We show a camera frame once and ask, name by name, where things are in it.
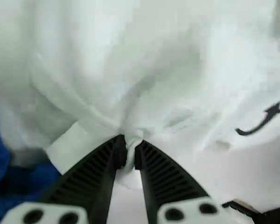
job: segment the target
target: blue fabric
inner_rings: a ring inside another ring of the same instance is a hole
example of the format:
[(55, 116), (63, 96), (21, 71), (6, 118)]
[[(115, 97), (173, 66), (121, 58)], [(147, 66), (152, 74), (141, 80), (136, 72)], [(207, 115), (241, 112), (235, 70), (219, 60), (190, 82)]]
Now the blue fabric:
[(27, 169), (9, 167), (9, 159), (9, 153), (0, 140), (0, 221), (14, 206), (38, 200), (60, 177), (51, 163)]

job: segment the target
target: white cloth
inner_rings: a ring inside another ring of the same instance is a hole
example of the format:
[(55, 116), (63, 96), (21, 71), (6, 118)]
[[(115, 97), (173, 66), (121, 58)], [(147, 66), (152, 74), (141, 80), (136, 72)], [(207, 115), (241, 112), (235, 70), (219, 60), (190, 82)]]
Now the white cloth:
[(126, 175), (143, 139), (189, 161), (194, 152), (270, 142), (280, 136), (280, 114), (251, 135), (235, 130), (257, 127), (280, 102), (275, 5), (0, 0), (3, 140), (12, 150), (45, 148), (65, 173), (122, 133), (129, 154), (119, 179), (130, 188), (140, 186)]

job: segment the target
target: black print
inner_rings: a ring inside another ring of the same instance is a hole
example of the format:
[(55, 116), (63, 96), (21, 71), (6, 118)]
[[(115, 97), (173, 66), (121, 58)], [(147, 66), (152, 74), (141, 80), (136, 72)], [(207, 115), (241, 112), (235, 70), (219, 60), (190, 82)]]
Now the black print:
[(257, 127), (255, 127), (254, 129), (248, 131), (248, 132), (244, 132), (241, 129), (237, 128), (235, 129), (236, 132), (239, 135), (243, 135), (243, 136), (247, 136), (250, 134), (254, 134), (255, 132), (259, 131), (261, 128), (263, 128), (270, 120), (272, 120), (277, 114), (280, 113), (280, 102), (278, 102), (277, 104), (271, 106), (270, 108), (268, 108), (267, 110), (265, 110), (265, 112), (267, 113), (265, 119), (260, 123), (260, 125), (258, 125)]

